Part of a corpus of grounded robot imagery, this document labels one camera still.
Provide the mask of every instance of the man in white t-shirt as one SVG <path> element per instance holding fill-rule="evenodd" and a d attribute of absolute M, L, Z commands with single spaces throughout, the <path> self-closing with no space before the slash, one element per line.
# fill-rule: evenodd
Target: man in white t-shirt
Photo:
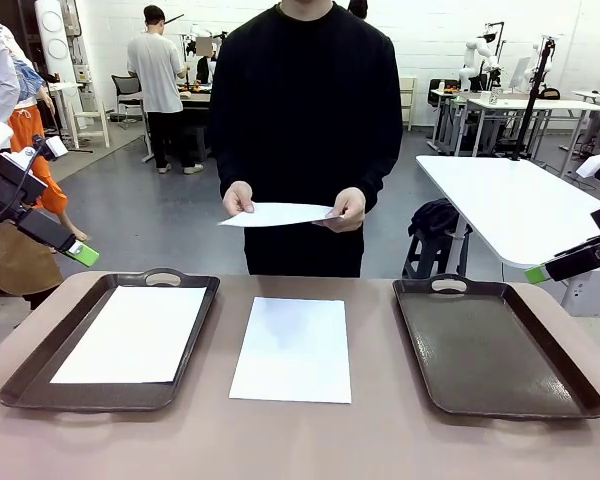
<path fill-rule="evenodd" d="M 176 45 L 162 36 L 165 23 L 162 9 L 149 5 L 144 9 L 144 18 L 147 31 L 131 40 L 127 49 L 128 70 L 142 85 L 156 168 L 158 173 L 167 173 L 171 168 L 165 156 L 165 143 L 170 141 L 184 173 L 200 172 L 202 165 L 193 164 L 184 143 L 185 122 L 176 84 L 176 77 L 185 78 L 188 67 L 183 65 Z"/>

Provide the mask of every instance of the black hair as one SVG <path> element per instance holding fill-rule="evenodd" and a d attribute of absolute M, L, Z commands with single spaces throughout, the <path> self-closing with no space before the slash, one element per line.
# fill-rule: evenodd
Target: black hair
<path fill-rule="evenodd" d="M 145 7 L 144 21 L 147 25 L 157 25 L 163 20 L 166 20 L 166 18 L 160 7 L 156 7 L 155 5 Z"/>
<path fill-rule="evenodd" d="M 367 0 L 351 0 L 349 2 L 348 10 L 356 17 L 365 20 L 369 10 L 369 4 L 367 3 Z"/>

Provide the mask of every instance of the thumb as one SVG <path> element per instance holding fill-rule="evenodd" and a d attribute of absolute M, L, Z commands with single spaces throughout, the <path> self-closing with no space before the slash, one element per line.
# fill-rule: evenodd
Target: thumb
<path fill-rule="evenodd" d="M 238 195 L 238 201 L 240 205 L 242 205 L 242 209 L 247 213 L 253 213 L 253 202 L 251 201 L 251 192 L 249 192 L 246 188 L 239 188 L 236 192 Z"/>
<path fill-rule="evenodd" d="M 338 195 L 336 197 L 336 204 L 333 207 L 333 210 L 329 212 L 327 217 L 339 217 L 344 214 L 344 209 L 347 206 L 347 197 L 345 195 Z"/>

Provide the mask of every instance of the person's left hand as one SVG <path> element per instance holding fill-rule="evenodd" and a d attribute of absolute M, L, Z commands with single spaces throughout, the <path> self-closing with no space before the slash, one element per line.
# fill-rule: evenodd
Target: person's left hand
<path fill-rule="evenodd" d="M 45 105 L 51 112 L 51 116 L 54 116 L 56 114 L 56 107 L 53 104 L 53 100 L 51 100 L 51 97 L 49 96 L 49 94 L 44 89 L 41 89 L 40 97 L 42 97 L 42 101 L 45 103 Z"/>
<path fill-rule="evenodd" d="M 365 219 L 367 199 L 359 188 L 351 187 L 343 190 L 336 197 L 333 210 L 327 215 L 322 225 L 335 233 L 358 230 Z"/>

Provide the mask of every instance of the neck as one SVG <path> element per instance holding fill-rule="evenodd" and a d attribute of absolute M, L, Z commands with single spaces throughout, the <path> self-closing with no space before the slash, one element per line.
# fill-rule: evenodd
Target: neck
<path fill-rule="evenodd" d="M 324 17 L 332 7 L 332 0 L 280 0 L 280 9 L 285 15 L 304 22 Z"/>

